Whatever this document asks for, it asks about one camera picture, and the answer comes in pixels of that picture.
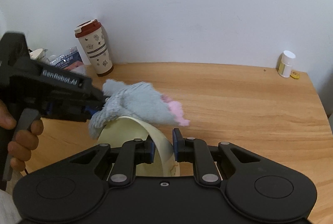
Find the person left hand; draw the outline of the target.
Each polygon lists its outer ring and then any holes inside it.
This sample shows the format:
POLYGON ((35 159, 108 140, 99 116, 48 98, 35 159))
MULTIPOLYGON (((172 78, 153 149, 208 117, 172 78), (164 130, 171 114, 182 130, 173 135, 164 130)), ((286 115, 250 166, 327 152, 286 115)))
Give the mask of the person left hand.
MULTIPOLYGON (((9 113, 5 104, 1 101, 1 127, 12 130, 16 126, 16 120, 9 113)), ((8 145, 8 152, 12 156, 10 165, 13 170, 22 172, 25 170, 25 163, 30 160, 32 151, 38 147, 39 138, 43 132, 42 120, 35 120, 30 130, 19 130, 15 139, 8 145)))

